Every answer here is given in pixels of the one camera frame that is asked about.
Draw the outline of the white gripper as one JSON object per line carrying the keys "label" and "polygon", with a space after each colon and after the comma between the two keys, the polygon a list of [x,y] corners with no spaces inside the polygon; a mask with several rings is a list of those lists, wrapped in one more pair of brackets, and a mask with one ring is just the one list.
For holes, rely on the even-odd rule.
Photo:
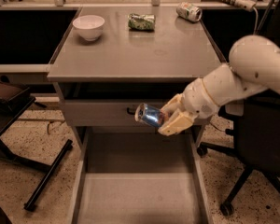
{"label": "white gripper", "polygon": [[219,106],[207,94],[203,80],[197,78],[188,84],[182,95],[175,95],[161,108],[167,115],[158,132],[165,136],[179,134],[191,127],[195,119],[207,119],[218,110]]}

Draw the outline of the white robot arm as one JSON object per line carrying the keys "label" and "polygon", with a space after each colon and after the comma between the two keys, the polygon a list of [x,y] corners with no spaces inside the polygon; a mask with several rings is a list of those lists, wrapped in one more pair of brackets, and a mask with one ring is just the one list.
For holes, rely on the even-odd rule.
{"label": "white robot arm", "polygon": [[195,79],[162,107],[166,118],[158,132],[181,133],[225,104],[268,89],[280,94],[280,48],[266,37],[244,36],[232,45],[228,63]]}

